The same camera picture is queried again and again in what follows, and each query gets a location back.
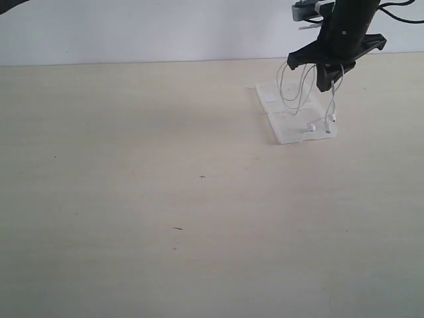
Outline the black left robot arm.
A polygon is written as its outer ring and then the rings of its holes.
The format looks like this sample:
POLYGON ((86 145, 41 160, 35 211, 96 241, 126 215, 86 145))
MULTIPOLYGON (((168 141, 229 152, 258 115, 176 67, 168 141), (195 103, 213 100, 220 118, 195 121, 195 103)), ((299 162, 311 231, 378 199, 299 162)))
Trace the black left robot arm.
POLYGON ((27 1, 28 0, 0 0, 0 15, 27 1))

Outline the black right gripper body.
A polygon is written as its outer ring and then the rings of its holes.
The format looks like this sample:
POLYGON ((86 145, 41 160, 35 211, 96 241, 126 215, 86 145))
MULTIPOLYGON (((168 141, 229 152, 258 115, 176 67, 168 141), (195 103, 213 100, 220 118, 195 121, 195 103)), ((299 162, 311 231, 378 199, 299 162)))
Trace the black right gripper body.
POLYGON ((382 34, 368 34, 380 2, 372 0, 318 1, 315 10, 323 17, 317 45, 327 65, 349 64, 387 43, 382 34))

